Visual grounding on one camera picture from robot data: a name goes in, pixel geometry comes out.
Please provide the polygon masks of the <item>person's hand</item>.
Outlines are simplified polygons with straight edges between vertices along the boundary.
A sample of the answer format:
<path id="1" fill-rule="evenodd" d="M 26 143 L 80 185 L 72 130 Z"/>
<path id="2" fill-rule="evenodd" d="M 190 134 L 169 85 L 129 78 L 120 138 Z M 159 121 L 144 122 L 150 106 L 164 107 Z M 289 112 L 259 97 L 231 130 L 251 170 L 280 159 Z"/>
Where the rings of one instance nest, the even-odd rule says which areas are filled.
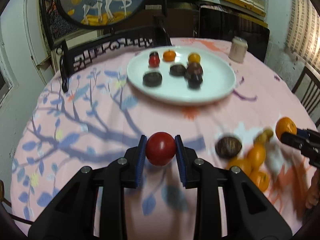
<path id="1" fill-rule="evenodd" d="M 313 178 L 311 180 L 311 185 L 307 191 L 307 196 L 306 196 L 306 208 L 311 209 L 314 206 L 318 204 L 319 201 L 319 169 L 316 170 L 316 172 L 313 175 Z"/>

